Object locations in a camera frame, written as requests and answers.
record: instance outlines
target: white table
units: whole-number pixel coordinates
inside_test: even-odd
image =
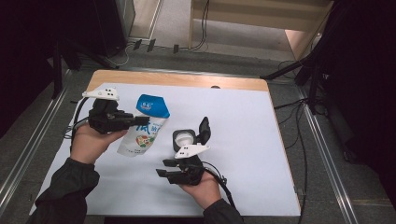
[[[138,84],[106,83],[132,82]],[[170,118],[154,144],[142,156],[118,154],[120,140],[110,145],[96,162],[99,185],[87,197],[88,215],[198,217],[202,209],[190,195],[155,169],[171,159],[172,132],[193,129],[208,117],[211,149],[199,155],[218,167],[228,178],[227,187],[243,216],[299,216],[300,206],[290,168],[276,123],[271,97],[264,80],[252,78],[97,71],[89,91],[116,87],[118,109],[133,112],[138,97],[145,93],[164,98]],[[225,89],[210,89],[217,85]],[[87,101],[80,117],[88,115],[93,99]],[[70,140],[64,140],[40,193],[50,184],[52,174],[69,156]]]

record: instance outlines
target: black sleeve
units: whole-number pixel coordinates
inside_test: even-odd
[[[84,223],[85,197],[98,181],[94,165],[68,158],[53,174],[50,186],[35,201],[36,210],[26,223]]]
[[[239,212],[226,203],[223,199],[212,203],[204,211],[205,224],[243,224]]]

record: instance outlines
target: right hand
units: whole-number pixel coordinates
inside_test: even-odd
[[[213,175],[204,172],[197,186],[180,185],[204,209],[221,199],[219,183]]]

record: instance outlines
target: yogurt bottle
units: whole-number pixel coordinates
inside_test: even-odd
[[[130,127],[123,137],[117,152],[127,157],[145,154],[170,114],[162,97],[143,94],[137,101],[134,116],[149,116],[149,122]]]

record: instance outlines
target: human hand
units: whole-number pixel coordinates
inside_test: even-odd
[[[180,185],[204,209],[221,199],[219,183],[213,175],[204,172],[197,186]]]
[[[80,126],[73,140],[70,158],[87,164],[95,164],[108,146],[123,137],[126,130],[114,133],[100,134],[91,128],[88,123]]]

